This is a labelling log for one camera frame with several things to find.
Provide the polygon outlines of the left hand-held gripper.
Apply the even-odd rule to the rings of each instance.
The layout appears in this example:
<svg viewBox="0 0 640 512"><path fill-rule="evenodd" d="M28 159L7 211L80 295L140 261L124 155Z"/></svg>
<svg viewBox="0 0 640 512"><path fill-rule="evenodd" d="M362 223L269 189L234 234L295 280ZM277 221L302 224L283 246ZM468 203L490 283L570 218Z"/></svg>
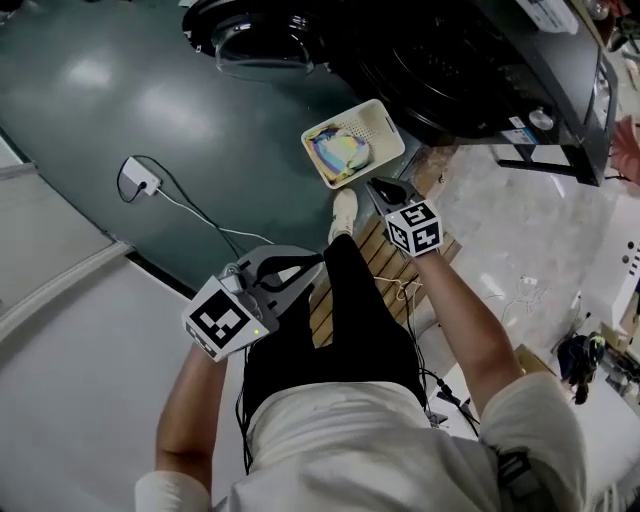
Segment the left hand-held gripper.
<svg viewBox="0 0 640 512"><path fill-rule="evenodd" d="M323 263L298 246L259 246L206 281L183 311L183 327L211 359L224 360L276 332Z"/></svg>

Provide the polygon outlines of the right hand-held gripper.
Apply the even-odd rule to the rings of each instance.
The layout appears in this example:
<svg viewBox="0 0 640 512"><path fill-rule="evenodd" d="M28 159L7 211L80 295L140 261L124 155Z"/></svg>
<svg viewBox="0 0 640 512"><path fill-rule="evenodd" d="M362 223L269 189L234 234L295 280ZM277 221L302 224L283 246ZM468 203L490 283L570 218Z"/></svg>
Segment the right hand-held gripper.
<svg viewBox="0 0 640 512"><path fill-rule="evenodd" d="M407 181L374 177L367 192L386 227L390 243L411 257L437 250L443 243L441 217L432 201Z"/></svg>

